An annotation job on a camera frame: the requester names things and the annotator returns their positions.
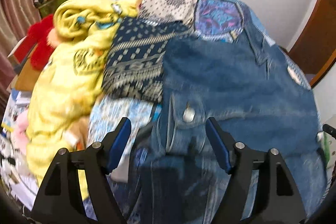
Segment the brown cardboard box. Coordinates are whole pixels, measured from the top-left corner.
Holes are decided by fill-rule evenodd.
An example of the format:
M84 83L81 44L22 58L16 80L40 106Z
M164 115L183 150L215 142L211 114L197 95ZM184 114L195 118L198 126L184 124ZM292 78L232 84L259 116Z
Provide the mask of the brown cardboard box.
M18 91L32 92L40 74L41 71L34 69L31 65L29 57L18 75L14 88Z

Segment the striped red curtain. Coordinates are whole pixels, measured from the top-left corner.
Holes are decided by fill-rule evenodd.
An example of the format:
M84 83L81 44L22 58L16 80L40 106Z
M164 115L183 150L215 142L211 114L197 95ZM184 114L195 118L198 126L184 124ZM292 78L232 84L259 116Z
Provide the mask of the striped red curtain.
M1 108L9 93L7 87L15 73L7 55L26 35L30 25L41 20L33 0L1 0Z

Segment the blue denim jacket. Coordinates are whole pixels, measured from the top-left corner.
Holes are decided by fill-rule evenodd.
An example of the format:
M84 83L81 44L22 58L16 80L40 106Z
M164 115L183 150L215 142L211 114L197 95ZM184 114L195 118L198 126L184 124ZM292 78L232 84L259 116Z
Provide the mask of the blue denim jacket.
M180 36L167 44L163 72L162 111L141 166L142 223L213 219L230 177L206 136L210 117L251 149L278 149L313 214L327 188L319 116L307 80L277 45L254 26L233 42Z

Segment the wooden wardrobe with sliding door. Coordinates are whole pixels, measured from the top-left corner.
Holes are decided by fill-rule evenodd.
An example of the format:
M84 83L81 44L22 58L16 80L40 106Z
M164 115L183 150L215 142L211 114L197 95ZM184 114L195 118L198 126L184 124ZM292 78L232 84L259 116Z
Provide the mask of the wooden wardrobe with sliding door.
M317 0L289 57L315 87L335 64L335 0Z

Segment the patchwork blue bedspread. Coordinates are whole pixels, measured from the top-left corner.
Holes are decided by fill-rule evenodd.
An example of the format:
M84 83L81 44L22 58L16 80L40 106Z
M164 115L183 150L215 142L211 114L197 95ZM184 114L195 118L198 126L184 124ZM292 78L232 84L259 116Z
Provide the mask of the patchwork blue bedspread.
M124 114L121 104L135 98L137 107L129 114L130 120L144 122L150 115L155 124L162 111L163 57L168 42L180 36L233 42L246 26L254 26L270 45L277 45L250 8L238 0L143 0L139 15L121 22L108 54L102 87L115 101L108 103L107 118L119 121ZM138 134L134 141L127 182L109 182L129 223L142 223L141 166L151 132Z

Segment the red plush toy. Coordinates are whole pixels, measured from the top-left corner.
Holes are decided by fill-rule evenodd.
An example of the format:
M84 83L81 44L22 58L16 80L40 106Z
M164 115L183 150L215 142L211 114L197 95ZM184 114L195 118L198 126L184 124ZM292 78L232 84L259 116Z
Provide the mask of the red plush toy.
M40 22L30 26L26 37L14 51L14 60L17 64L20 64L30 50L33 50L30 56L32 67L37 71L41 71L46 66L54 51L54 47L49 45L47 41L50 31L54 27L53 16L53 14L50 14Z

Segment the yellow fleece blanket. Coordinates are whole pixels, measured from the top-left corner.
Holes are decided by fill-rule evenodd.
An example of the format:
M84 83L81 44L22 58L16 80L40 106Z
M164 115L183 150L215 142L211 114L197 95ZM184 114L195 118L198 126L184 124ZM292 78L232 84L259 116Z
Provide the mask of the yellow fleece blanket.
M137 14L136 0L68 0L54 13L60 44L35 83L27 114L26 160L37 182L57 151L76 150L68 130L91 113L113 38L123 18Z

